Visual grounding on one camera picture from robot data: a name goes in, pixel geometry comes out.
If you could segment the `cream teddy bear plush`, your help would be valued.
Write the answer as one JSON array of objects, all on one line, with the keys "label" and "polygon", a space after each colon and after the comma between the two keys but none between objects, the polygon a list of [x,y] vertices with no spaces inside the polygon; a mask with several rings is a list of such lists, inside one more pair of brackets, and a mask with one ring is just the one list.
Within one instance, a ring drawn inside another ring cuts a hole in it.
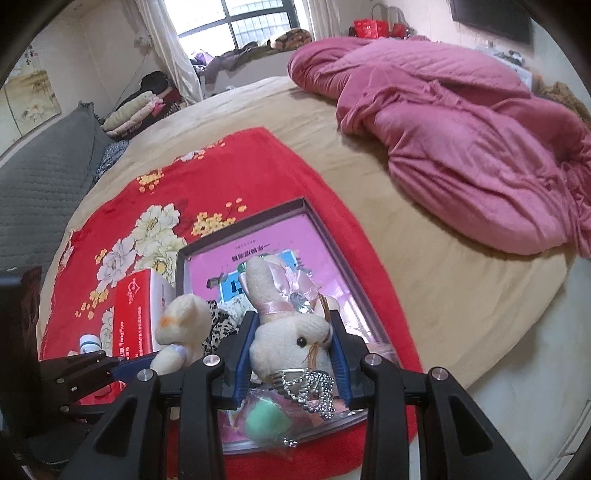
[{"label": "cream teddy bear plush", "polygon": [[204,299],[194,294],[175,298],[163,311],[156,326],[160,350],[150,368],[159,376],[189,367],[204,354],[202,342],[211,332],[211,311]]}]

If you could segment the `leopard print scrunchie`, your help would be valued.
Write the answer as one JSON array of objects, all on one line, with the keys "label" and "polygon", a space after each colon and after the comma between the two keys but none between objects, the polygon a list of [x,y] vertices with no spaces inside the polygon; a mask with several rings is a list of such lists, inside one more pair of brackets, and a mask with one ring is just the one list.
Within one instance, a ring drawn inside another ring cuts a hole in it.
[{"label": "leopard print scrunchie", "polygon": [[240,324],[235,313],[221,308],[216,301],[208,300],[207,305],[211,314],[211,330],[209,330],[204,342],[201,343],[204,348],[204,355],[214,353],[222,340],[238,334]]}]

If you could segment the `green ball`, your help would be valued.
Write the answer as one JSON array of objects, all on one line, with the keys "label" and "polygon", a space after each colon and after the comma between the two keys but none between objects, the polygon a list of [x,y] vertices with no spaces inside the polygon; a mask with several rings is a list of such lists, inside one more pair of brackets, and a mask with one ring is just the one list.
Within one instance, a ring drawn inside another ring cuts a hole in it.
[{"label": "green ball", "polygon": [[218,420],[224,454],[266,452],[289,459],[328,423],[269,387],[252,390],[238,409],[219,412]]}]

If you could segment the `white bunny plush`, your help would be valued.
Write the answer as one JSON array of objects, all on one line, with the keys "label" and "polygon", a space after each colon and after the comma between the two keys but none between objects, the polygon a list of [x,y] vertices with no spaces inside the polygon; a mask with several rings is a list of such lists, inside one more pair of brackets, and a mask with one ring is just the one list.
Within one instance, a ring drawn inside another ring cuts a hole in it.
[{"label": "white bunny plush", "polygon": [[259,315],[249,346],[254,375],[308,412],[332,419],[337,387],[329,349],[338,302],[273,255],[247,260],[240,282]]}]

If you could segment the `white supplement bottle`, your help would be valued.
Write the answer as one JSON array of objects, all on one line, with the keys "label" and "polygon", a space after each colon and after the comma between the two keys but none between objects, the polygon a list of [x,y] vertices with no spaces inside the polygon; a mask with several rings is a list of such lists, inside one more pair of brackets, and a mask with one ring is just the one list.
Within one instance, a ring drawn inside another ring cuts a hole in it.
[{"label": "white supplement bottle", "polygon": [[100,352],[103,350],[99,337],[93,334],[84,334],[79,338],[79,354]]}]

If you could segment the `red tissue box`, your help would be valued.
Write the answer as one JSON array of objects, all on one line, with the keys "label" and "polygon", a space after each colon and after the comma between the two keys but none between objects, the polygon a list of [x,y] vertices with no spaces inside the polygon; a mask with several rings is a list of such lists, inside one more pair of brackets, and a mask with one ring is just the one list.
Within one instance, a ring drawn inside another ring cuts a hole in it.
[{"label": "red tissue box", "polygon": [[158,351],[155,330],[173,298],[173,287],[152,269],[133,272],[120,281],[113,309],[113,355],[134,359]]}]

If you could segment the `beige bed sheet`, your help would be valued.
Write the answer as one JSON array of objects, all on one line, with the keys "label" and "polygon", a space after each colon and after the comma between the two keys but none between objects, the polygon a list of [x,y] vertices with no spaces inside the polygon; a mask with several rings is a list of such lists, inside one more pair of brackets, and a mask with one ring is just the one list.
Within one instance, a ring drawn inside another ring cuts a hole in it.
[{"label": "beige bed sheet", "polygon": [[45,277],[38,324],[41,358],[52,283],[71,230],[133,178],[253,128],[266,129],[303,159],[358,220],[394,287],[419,369],[441,365],[462,385],[472,385],[541,318],[575,260],[567,247],[537,256],[510,255],[447,228],[394,184],[387,149],[379,140],[342,133],[334,103],[304,92],[290,78],[266,78],[150,126],[90,190]]}]

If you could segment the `red floral blanket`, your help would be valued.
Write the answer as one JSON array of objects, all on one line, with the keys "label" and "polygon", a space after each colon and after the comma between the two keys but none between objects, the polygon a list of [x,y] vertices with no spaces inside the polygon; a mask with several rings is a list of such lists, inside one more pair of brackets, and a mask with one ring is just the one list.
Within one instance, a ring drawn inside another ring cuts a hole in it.
[{"label": "red floral blanket", "polygon": [[394,287],[360,223],[314,169],[263,128],[148,170],[71,230],[52,283],[42,358],[70,354],[86,333],[112,352],[115,291],[125,276],[151,269],[172,279],[182,247],[300,197],[328,227],[405,366],[419,369]]}]

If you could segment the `pink book in tray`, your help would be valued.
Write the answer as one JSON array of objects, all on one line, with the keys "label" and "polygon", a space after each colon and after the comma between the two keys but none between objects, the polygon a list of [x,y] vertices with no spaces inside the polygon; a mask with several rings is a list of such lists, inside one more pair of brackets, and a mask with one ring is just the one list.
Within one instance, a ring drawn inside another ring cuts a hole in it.
[{"label": "pink book in tray", "polygon": [[238,333],[252,371],[238,407],[221,416],[232,453],[296,446],[358,423],[335,380],[332,313],[370,352],[397,353],[361,284],[311,205],[271,208],[184,247],[176,290],[207,300],[214,354]]}]

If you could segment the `folded clothes pile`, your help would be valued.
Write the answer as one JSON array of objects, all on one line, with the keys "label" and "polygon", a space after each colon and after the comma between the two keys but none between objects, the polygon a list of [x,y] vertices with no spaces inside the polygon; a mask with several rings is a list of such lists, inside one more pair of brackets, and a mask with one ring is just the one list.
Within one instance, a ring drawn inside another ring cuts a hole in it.
[{"label": "folded clothes pile", "polygon": [[182,98],[172,81],[165,73],[154,71],[141,79],[140,88],[121,102],[101,128],[115,141],[131,140],[182,106]]}]

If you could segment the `pink rumpled quilt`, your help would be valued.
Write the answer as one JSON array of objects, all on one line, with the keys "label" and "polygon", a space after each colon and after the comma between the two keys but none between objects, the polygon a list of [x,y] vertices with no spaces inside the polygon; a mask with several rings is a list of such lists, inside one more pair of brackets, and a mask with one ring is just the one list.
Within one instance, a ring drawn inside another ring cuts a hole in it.
[{"label": "pink rumpled quilt", "polygon": [[335,101],[339,130],[387,148],[408,198],[494,249],[590,254],[590,131],[482,52],[429,40],[335,37],[297,50],[301,89]]}]

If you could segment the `white window curtain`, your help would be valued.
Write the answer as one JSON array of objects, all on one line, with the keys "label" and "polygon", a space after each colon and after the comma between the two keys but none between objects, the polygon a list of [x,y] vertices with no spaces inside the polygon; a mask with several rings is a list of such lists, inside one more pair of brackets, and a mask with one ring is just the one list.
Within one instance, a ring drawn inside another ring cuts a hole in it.
[{"label": "white window curtain", "polygon": [[181,97],[188,105],[204,100],[197,74],[180,44],[164,2],[137,0],[135,5],[155,52],[166,67]]}]

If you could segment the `clothes on window sill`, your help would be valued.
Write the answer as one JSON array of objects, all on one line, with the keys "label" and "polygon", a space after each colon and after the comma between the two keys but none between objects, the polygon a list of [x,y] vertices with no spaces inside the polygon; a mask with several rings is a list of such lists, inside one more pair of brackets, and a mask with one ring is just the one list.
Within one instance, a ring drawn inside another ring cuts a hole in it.
[{"label": "clothes on window sill", "polygon": [[274,40],[267,40],[264,44],[252,41],[245,46],[211,58],[204,53],[195,54],[190,58],[190,64],[199,79],[204,79],[207,84],[213,84],[221,71],[233,72],[254,60],[281,52],[294,51],[311,41],[312,36],[308,30],[294,28]]}]

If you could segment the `landscape wall painting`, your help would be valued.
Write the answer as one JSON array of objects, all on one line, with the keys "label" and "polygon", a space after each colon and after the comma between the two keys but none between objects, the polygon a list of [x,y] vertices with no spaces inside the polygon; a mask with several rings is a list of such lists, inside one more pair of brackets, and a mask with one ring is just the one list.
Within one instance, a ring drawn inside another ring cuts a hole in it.
[{"label": "landscape wall painting", "polygon": [[61,107],[39,55],[29,45],[1,88],[1,154],[53,117]]}]

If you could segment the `black wall television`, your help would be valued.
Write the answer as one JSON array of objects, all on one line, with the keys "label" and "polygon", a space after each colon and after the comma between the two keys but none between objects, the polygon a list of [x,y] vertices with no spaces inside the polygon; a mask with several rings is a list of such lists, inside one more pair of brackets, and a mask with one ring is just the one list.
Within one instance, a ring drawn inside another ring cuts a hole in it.
[{"label": "black wall television", "polygon": [[529,13],[513,0],[451,0],[454,21],[503,38],[530,44]]}]

